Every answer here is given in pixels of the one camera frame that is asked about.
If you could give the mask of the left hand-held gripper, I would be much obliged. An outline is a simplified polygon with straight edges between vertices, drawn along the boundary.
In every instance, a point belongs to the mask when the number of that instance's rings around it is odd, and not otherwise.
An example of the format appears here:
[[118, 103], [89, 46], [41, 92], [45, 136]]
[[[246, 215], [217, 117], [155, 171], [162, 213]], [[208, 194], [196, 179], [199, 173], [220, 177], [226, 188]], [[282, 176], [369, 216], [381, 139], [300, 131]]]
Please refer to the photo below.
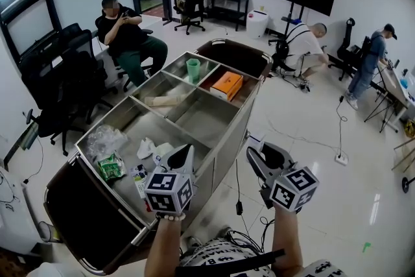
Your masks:
[[[186, 144], [174, 148], [161, 158], [166, 169], [185, 169], [193, 172], [195, 148]], [[152, 211], [181, 214], [193, 197], [191, 175], [154, 171], [145, 183], [145, 198]]]

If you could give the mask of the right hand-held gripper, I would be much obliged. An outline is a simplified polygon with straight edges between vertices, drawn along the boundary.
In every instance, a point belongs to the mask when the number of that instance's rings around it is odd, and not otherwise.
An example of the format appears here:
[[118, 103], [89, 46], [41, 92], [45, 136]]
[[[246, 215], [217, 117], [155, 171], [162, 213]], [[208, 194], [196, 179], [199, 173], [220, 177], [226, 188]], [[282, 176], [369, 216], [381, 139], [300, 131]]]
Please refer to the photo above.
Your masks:
[[[252, 147], [246, 149], [246, 157], [254, 173], [262, 180], [267, 180], [260, 190], [261, 197], [268, 209], [273, 204], [290, 212], [299, 212], [308, 203], [319, 181], [307, 166], [293, 168], [294, 160], [290, 154], [272, 143], [264, 143], [264, 156]], [[291, 167], [269, 179], [269, 167]]]

